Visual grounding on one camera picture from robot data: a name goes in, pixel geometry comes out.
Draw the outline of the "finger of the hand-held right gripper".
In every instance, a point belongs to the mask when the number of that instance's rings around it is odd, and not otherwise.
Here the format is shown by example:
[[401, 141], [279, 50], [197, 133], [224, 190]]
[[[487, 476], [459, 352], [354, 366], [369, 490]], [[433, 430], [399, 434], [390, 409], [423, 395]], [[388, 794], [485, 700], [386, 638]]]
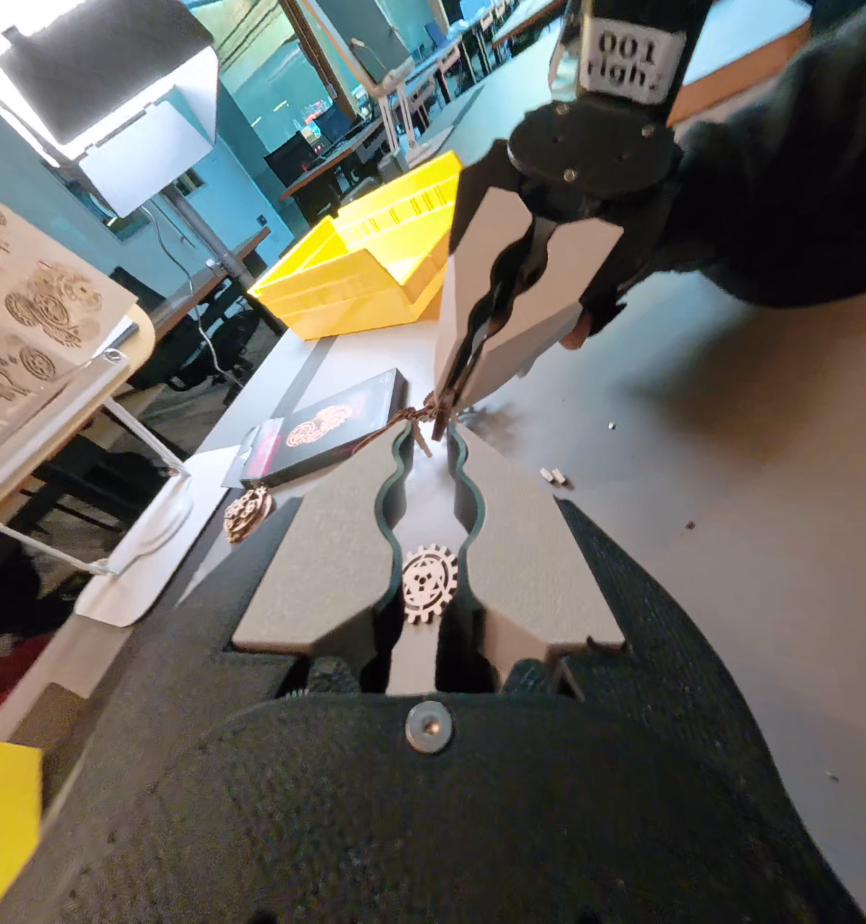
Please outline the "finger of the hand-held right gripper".
[[485, 337], [454, 408], [464, 410], [496, 392], [570, 333], [580, 315], [582, 293], [623, 235], [620, 225], [599, 218], [561, 225], [547, 241], [546, 267], [533, 285], [515, 296], [508, 319]]
[[450, 231], [434, 351], [434, 391], [439, 408], [461, 405], [474, 338], [490, 307], [493, 270], [500, 256], [521, 242], [531, 213], [519, 192], [500, 187], [459, 187]]

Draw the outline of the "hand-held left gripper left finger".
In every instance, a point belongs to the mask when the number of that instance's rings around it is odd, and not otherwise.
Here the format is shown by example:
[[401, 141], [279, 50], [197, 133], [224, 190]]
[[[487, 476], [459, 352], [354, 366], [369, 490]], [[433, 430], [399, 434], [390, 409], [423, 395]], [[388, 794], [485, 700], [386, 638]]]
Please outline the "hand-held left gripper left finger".
[[413, 461], [413, 427], [398, 422], [306, 493], [234, 632], [235, 648], [335, 656], [356, 675], [376, 658], [376, 626], [401, 592], [394, 528]]

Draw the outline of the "wooden gear assembly with pegs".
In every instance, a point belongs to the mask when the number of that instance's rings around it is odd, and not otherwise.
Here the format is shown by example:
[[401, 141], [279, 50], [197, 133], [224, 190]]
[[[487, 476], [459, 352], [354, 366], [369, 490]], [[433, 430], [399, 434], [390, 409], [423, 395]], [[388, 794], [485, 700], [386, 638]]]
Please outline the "wooden gear assembly with pegs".
[[424, 436], [420, 425], [425, 422], [433, 422], [435, 424], [434, 439], [441, 439], [442, 434], [445, 432], [446, 424], [454, 416], [453, 404], [454, 400], [452, 397], [450, 397], [450, 395], [445, 395], [439, 399], [437, 398], [435, 392], [431, 391], [427, 395], [421, 407], [408, 407], [399, 410], [386, 424], [384, 424], [379, 429], [369, 433], [362, 439], [361, 442], [355, 445], [353, 452], [357, 453], [361, 451], [363, 448], [370, 445], [374, 440], [378, 439], [383, 433], [388, 431], [397, 423], [408, 422], [412, 427], [414, 441], [417, 445], [420, 446], [428, 458], [432, 458], [432, 450], [427, 443], [427, 439]]

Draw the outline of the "printed instruction sheet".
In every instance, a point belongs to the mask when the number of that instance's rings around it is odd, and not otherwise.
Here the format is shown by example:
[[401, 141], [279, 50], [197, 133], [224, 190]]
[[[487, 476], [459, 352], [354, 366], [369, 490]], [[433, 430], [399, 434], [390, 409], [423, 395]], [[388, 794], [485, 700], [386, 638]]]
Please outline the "printed instruction sheet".
[[135, 303], [0, 203], [0, 444], [98, 354]]

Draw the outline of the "yellow plastic bin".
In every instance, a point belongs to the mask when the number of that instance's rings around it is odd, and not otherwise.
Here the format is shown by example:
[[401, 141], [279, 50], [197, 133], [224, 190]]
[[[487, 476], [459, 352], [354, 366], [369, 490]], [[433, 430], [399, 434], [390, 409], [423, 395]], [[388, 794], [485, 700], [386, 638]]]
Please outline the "yellow plastic bin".
[[440, 154], [324, 217], [252, 295], [305, 341], [416, 322], [441, 297], [462, 168]]

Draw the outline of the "black puzzle box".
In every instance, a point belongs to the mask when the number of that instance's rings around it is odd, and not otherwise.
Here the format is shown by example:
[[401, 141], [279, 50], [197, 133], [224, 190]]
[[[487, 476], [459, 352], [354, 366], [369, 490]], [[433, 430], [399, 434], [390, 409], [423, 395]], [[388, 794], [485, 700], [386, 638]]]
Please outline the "black puzzle box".
[[406, 393], [403, 374], [392, 368], [258, 424], [244, 437], [223, 486], [276, 488], [345, 461], [404, 408]]

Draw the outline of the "dark wooden table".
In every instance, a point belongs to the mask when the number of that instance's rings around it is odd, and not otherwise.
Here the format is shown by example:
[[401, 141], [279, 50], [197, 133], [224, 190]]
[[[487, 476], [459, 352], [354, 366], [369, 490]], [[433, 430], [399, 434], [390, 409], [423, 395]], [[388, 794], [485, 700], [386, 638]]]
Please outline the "dark wooden table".
[[321, 217], [336, 216], [342, 200], [365, 179], [377, 179], [381, 157], [389, 152], [382, 120], [376, 118], [320, 155], [280, 195], [281, 202], [293, 201], [307, 225]]

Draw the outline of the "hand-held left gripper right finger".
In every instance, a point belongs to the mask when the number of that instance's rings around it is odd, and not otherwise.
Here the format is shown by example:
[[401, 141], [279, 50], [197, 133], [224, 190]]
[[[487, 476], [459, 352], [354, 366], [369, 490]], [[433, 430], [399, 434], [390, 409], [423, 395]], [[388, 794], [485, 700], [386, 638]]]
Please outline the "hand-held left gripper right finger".
[[497, 685], [521, 661], [555, 667], [589, 649], [623, 651], [623, 631], [554, 494], [461, 423], [450, 423], [448, 444], [454, 514], [468, 533], [462, 593]]

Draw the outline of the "person's right forearm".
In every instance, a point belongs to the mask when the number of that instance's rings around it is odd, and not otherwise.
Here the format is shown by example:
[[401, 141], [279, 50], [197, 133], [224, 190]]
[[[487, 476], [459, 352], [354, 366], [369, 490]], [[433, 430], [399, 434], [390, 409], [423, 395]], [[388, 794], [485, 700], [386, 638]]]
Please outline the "person's right forearm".
[[680, 188], [648, 271], [701, 271], [772, 308], [866, 293], [866, 2], [776, 86], [681, 142]]

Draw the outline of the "wood-edged grey table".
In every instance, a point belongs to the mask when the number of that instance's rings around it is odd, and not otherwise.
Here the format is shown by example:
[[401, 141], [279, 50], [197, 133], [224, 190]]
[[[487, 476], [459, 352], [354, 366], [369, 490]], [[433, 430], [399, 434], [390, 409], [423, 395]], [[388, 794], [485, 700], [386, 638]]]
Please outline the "wood-edged grey table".
[[[678, 141], [700, 121], [724, 121], [776, 85], [778, 73], [809, 36], [803, 2], [726, 1], [710, 9], [670, 123]], [[549, 100], [547, 71], [559, 20], [538, 39], [432, 116], [429, 133], [452, 127], [442, 151], [464, 165], [508, 139], [523, 116]]]

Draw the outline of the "white metal stand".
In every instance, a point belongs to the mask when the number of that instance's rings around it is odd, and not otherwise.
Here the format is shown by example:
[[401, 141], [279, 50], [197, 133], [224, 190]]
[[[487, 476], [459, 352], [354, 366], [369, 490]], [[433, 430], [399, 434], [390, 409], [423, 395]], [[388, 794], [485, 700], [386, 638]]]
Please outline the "white metal stand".
[[157, 601], [219, 507], [240, 449], [230, 445], [180, 461], [114, 400], [112, 393], [130, 372], [129, 365], [129, 357], [119, 349], [95, 354], [65, 376], [52, 395], [40, 399], [26, 422], [0, 430], [0, 502], [34, 473], [62, 435], [98, 410], [108, 411], [166, 463], [167, 483], [105, 559], [82, 561], [0, 522], [1, 534], [90, 574], [75, 613], [117, 628], [135, 624]]

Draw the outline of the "small stacked wooden gear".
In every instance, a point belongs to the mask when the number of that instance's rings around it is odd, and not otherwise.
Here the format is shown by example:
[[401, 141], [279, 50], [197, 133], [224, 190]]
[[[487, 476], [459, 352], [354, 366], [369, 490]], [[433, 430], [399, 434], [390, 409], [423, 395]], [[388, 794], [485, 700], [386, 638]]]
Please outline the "small stacked wooden gear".
[[275, 508], [270, 491], [259, 486], [245, 491], [224, 512], [223, 530], [230, 545], [240, 544], [265, 522]]

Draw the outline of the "white light panel on pole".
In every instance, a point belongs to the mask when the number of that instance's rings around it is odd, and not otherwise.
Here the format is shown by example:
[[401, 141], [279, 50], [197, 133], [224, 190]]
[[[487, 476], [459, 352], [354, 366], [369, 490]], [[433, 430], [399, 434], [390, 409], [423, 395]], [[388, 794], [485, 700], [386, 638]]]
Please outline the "white light panel on pole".
[[219, 60], [182, 2], [0, 2], [0, 115], [118, 216], [160, 193], [278, 337], [254, 276], [178, 178], [215, 148]]

